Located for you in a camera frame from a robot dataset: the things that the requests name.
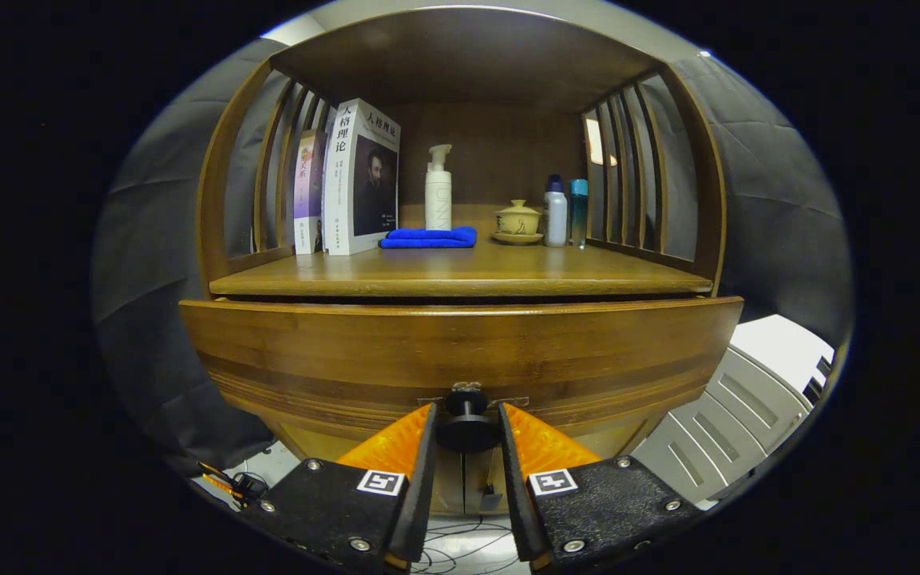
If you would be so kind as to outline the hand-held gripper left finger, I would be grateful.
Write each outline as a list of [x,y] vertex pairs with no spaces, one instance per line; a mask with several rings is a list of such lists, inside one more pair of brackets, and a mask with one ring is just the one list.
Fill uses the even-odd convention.
[[422,557],[437,405],[417,408],[336,461],[305,458],[241,513],[322,572],[406,572]]

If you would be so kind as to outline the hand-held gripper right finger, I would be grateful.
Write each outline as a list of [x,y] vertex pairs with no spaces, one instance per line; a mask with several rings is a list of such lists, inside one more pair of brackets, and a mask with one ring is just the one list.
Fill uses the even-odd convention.
[[519,560],[534,572],[617,572],[704,516],[631,455],[599,458],[509,403],[498,406]]

